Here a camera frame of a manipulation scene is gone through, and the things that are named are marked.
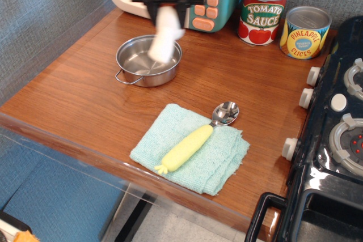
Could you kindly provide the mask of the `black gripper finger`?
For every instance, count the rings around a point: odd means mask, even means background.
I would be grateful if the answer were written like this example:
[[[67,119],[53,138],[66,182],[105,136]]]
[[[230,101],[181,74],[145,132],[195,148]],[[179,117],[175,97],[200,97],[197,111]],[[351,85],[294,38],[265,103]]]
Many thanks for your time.
[[[181,28],[184,28],[184,26],[185,26],[185,18],[187,15],[187,9],[189,7],[190,7],[190,4],[187,2],[178,2],[176,4],[176,12],[178,15],[178,19],[179,19]]]
[[[159,9],[159,2],[156,1],[148,1],[144,3],[147,11],[150,15],[150,20],[153,23],[153,25],[156,25],[157,21],[157,15],[158,15],[158,9]]]

